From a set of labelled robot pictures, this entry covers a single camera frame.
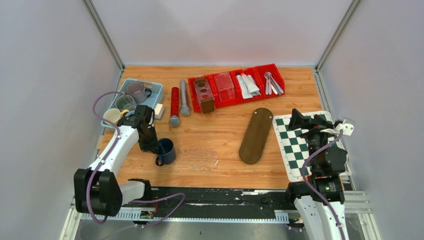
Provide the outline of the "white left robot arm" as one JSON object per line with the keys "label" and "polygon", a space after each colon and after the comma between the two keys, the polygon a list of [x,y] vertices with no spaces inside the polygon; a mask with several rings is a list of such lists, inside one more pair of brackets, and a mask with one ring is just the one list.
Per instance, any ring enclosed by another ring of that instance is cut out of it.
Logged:
{"label": "white left robot arm", "polygon": [[100,156],[86,169],[79,168],[73,176],[75,208],[92,216],[116,216],[122,205],[131,201],[149,206],[153,201],[150,182],[131,178],[119,184],[116,178],[132,147],[156,154],[159,141],[154,125],[155,110],[137,105],[135,112],[117,123],[114,138]]}

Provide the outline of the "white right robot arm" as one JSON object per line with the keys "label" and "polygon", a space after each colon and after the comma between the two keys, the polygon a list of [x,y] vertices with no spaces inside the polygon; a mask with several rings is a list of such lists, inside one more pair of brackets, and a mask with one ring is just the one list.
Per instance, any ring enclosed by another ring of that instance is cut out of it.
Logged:
{"label": "white right robot arm", "polygon": [[309,156],[301,167],[302,181],[288,185],[286,204],[297,209],[309,239],[347,240],[340,174],[346,170],[348,153],[337,146],[343,123],[331,123],[317,114],[307,118],[294,108],[288,128],[306,130],[300,137],[307,141]]}

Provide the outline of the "dark blue mug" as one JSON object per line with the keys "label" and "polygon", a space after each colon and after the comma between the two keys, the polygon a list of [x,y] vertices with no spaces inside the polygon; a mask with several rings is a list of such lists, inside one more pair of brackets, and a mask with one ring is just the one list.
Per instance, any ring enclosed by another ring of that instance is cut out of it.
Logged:
{"label": "dark blue mug", "polygon": [[177,153],[174,143],[169,138],[161,138],[158,140],[157,150],[163,151],[163,155],[156,155],[155,164],[157,166],[172,164],[176,158]]}

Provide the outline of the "purple grey mug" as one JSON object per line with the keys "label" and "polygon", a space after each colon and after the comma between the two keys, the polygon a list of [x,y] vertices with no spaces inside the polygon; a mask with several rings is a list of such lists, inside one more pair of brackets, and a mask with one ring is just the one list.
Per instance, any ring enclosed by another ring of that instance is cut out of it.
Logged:
{"label": "purple grey mug", "polygon": [[145,84],[140,81],[133,81],[126,87],[126,93],[130,95],[137,104],[144,103],[147,98],[152,95],[152,90],[146,88]]}

